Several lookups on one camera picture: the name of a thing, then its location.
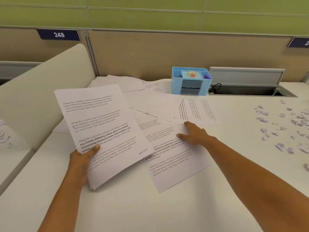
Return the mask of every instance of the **desk organizer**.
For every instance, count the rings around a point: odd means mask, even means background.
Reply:
[[[206,68],[173,67],[172,94],[206,96],[211,80]]]

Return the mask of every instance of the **white tabletop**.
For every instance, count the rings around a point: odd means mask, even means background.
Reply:
[[[6,190],[34,152],[0,119],[0,195]]]
[[[265,167],[309,196],[309,172],[303,163],[309,154],[298,150],[289,119],[277,117],[287,107],[309,107],[309,87],[283,83],[298,98],[213,96],[226,109],[226,127],[207,126],[216,136],[245,157]],[[286,135],[262,141],[254,108],[263,105],[269,118],[286,126]],[[280,152],[275,144],[293,146],[295,154]],[[53,132],[0,197],[2,231],[36,231],[67,169],[75,149],[69,134]],[[159,194],[140,161],[95,191],[83,188],[75,231],[259,231],[261,228],[236,197],[218,166],[213,163],[192,177]]]

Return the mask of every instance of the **person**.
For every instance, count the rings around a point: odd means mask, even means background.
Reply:
[[[207,134],[193,123],[185,122],[188,135],[177,137],[202,145],[210,153],[233,191],[264,232],[294,232],[309,229],[309,198],[270,171]],[[72,232],[75,229],[79,197],[87,181],[87,169],[96,145],[86,154],[74,151],[66,175],[46,213],[38,232]]]

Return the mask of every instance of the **forearm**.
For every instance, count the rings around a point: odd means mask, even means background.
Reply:
[[[73,232],[81,189],[65,177],[38,232]]]
[[[291,222],[295,223],[293,229],[308,226],[309,199],[305,195],[214,137],[209,136],[203,146],[264,231],[275,231],[278,226],[281,231],[293,231]]]

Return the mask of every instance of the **green wall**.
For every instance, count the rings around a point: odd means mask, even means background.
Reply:
[[[309,35],[309,0],[0,0],[0,26]]]

